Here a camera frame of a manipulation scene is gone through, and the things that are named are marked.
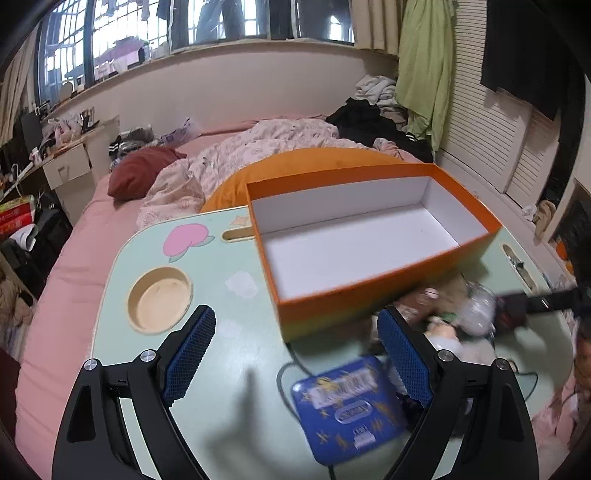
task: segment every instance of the blue gripper pad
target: blue gripper pad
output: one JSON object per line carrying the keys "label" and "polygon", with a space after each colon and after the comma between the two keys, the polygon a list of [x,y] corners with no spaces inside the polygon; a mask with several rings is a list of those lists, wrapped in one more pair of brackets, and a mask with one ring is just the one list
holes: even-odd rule
{"label": "blue gripper pad", "polygon": [[186,335],[168,362],[162,393],[163,403],[170,407],[183,398],[216,331],[216,316],[210,307],[199,306],[179,332]]}
{"label": "blue gripper pad", "polygon": [[378,335],[408,395],[426,408],[433,398],[429,370],[387,309],[379,312]]}

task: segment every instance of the white wardrobe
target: white wardrobe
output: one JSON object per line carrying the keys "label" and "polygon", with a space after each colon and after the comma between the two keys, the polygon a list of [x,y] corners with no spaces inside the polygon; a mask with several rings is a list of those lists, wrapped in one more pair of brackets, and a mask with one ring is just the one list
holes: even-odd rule
{"label": "white wardrobe", "polygon": [[536,204],[558,148],[560,119],[480,85],[486,0],[459,0],[456,71],[438,163],[467,167],[519,207]]}

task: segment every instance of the green cloth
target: green cloth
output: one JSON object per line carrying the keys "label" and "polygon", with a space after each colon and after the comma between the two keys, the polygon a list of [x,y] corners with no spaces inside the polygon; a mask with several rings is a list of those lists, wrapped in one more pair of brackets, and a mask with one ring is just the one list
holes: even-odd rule
{"label": "green cloth", "polygon": [[398,52],[396,100],[408,111],[408,131],[431,136],[439,149],[453,69],[454,9],[450,0],[408,0]]}

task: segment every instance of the dark red pillow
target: dark red pillow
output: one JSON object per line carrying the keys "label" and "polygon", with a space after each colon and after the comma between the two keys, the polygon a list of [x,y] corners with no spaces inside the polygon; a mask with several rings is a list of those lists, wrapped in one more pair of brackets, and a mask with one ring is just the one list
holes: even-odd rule
{"label": "dark red pillow", "polygon": [[160,170],[179,158],[186,158],[171,147],[146,147],[128,154],[113,169],[109,179],[110,197],[115,200],[142,199],[156,181]]}

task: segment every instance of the desk drawer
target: desk drawer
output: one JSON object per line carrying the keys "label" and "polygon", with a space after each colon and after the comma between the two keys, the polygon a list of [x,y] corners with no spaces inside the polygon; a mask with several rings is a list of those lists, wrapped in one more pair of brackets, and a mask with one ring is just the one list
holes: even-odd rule
{"label": "desk drawer", "polygon": [[52,190],[89,173],[90,164],[84,145],[78,145],[43,165],[43,172]]}

